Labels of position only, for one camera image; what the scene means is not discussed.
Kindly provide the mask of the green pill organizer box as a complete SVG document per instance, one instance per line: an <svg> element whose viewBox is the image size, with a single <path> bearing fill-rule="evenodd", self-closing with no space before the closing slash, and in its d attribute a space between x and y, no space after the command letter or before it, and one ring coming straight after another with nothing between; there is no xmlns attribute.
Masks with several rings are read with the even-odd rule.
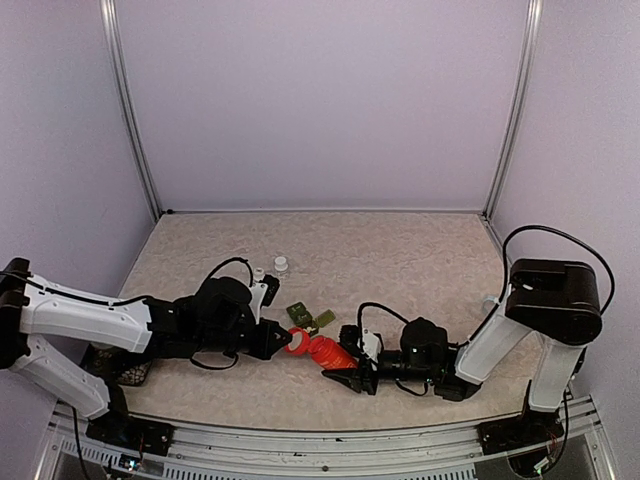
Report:
<svg viewBox="0 0 640 480"><path fill-rule="evenodd" d="M321 328L327 327L336 319L336 315L330 309L314 316L302 302L288 306L286 312L294 326L305 331L310 337L317 335Z"/></svg>

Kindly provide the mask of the red can lid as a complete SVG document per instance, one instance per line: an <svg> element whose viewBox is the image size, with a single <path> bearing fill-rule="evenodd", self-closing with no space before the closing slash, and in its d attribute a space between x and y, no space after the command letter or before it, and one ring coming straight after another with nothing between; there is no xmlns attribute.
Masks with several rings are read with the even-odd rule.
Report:
<svg viewBox="0 0 640 480"><path fill-rule="evenodd" d="M291 335L291 341L284 347L285 352L294 356L306 354L311 343L308 332L300 327L293 327L288 333Z"/></svg>

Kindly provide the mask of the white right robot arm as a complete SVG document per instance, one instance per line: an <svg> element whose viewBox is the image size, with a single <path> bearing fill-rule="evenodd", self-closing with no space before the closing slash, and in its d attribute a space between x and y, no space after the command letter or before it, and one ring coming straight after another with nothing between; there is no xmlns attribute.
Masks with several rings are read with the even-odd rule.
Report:
<svg viewBox="0 0 640 480"><path fill-rule="evenodd" d="M380 335L361 324L345 325L339 344L357 363L325 369L324 377L356 393L374 395L382 380L399 388L419 382L426 391L461 402L479 391L498 364L526 337L537 333L543 353L527 389L523 413L511 433L523 444L535 442L551 424L579 359L602 331L596 274L577 261L520 259L508 275L507 292L465 345L448 340L447 331L419 317L406 323L397 350L387 350Z"/></svg>

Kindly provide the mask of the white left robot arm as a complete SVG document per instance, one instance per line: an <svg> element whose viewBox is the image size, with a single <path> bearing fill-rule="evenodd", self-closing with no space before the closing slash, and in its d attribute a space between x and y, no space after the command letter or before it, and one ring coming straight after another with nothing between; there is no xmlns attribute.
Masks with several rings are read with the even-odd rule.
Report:
<svg viewBox="0 0 640 480"><path fill-rule="evenodd" d="M140 434L116 379L118 372L91 373L52 347L50 336L68 337L124 352L135 365L159 359L192 359L220 352L269 360L291 334L262 316L280 283L266 275L247 282L210 273L197 291L172 301L140 295L119 299L64 287L31 273L14 258L1 271L1 366L99 419L121 445Z"/></svg>

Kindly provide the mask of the red cylindrical can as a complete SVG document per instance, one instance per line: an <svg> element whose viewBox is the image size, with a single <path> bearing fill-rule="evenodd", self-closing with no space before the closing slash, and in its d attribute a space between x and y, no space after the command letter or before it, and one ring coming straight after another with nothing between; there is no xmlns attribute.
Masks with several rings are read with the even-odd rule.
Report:
<svg viewBox="0 0 640 480"><path fill-rule="evenodd" d="M355 359L333 339L315 337L309 345L311 359L325 370L351 369L357 367Z"/></svg>

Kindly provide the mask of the small white pill bottle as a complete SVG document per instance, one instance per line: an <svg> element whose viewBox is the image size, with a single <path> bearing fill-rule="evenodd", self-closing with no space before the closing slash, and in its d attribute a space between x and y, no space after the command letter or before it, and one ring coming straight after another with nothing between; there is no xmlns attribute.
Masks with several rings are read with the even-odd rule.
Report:
<svg viewBox="0 0 640 480"><path fill-rule="evenodd" d="M285 256L274 258L274 270L278 275L285 274L289 270L289 263Z"/></svg>

